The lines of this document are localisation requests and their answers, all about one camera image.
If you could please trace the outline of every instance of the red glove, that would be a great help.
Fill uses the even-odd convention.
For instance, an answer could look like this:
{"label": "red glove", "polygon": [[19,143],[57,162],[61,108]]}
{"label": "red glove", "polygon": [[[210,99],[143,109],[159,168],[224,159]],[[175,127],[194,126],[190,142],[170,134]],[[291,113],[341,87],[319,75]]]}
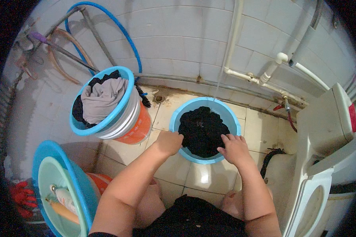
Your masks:
{"label": "red glove", "polygon": [[33,212],[25,209],[24,206],[31,208],[37,207],[36,203],[30,202],[37,200],[35,197],[31,196],[34,194],[33,190],[24,188],[27,185],[28,183],[26,181],[23,181],[9,188],[10,194],[16,204],[17,210],[24,218],[29,218],[33,216]]}

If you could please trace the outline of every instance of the white bucket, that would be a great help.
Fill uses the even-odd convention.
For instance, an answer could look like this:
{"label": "white bucket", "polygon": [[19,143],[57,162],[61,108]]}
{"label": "white bucket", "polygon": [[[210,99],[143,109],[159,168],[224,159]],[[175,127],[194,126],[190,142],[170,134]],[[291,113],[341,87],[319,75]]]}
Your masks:
{"label": "white bucket", "polygon": [[140,96],[137,89],[133,87],[128,105],[119,120],[107,130],[94,135],[101,139],[116,139],[125,135],[136,124],[140,114],[140,106]]}

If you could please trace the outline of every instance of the red label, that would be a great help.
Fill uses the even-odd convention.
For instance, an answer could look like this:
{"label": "red label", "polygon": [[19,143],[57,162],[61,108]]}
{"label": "red label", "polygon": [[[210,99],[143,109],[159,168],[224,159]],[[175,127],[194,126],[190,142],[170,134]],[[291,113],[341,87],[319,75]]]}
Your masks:
{"label": "red label", "polygon": [[352,131],[356,132],[356,110],[355,110],[355,105],[351,104],[351,106],[348,107],[348,110],[349,110],[349,116],[351,117]]}

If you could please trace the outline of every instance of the hand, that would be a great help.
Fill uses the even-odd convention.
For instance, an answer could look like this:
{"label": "hand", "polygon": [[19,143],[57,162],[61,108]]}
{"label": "hand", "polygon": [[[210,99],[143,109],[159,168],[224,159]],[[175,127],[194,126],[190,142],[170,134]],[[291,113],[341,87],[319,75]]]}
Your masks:
{"label": "hand", "polygon": [[167,157],[174,155],[182,147],[183,135],[178,132],[161,131],[153,145]]}
{"label": "hand", "polygon": [[225,145],[225,149],[218,147],[217,150],[224,156],[224,158],[231,164],[238,166],[239,164],[251,161],[254,163],[248,151],[248,145],[243,136],[234,136],[232,134],[221,135]]}

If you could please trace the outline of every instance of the purple handle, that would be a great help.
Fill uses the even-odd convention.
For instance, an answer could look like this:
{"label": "purple handle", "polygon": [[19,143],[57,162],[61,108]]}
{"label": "purple handle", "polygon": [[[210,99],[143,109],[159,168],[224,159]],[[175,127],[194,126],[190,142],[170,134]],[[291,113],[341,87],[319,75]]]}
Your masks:
{"label": "purple handle", "polygon": [[41,41],[41,42],[44,43],[44,44],[47,43],[46,37],[43,36],[42,34],[38,33],[37,31],[32,31],[32,32],[30,32],[30,35],[31,35],[33,38],[35,38],[35,39]]}

